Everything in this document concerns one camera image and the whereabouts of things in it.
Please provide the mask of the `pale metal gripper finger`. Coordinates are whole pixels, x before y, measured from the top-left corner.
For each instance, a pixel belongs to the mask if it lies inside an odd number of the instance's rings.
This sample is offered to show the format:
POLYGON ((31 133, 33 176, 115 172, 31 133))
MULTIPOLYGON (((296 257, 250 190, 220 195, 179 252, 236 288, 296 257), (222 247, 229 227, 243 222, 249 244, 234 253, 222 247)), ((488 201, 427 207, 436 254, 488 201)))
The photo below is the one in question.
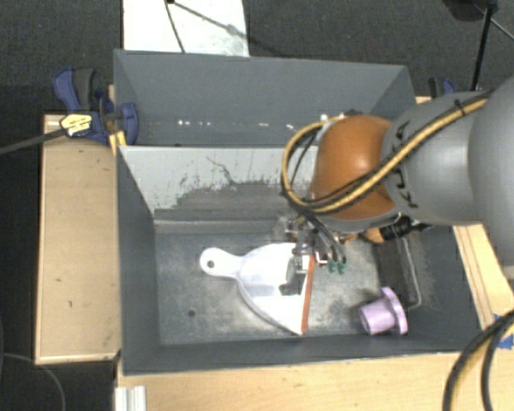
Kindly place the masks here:
POLYGON ((301 265, 289 263, 284 285, 285 295, 300 295, 305 282, 305 270, 301 265))
POLYGON ((309 255, 294 248, 292 250, 291 269, 295 274, 307 274, 309 255))

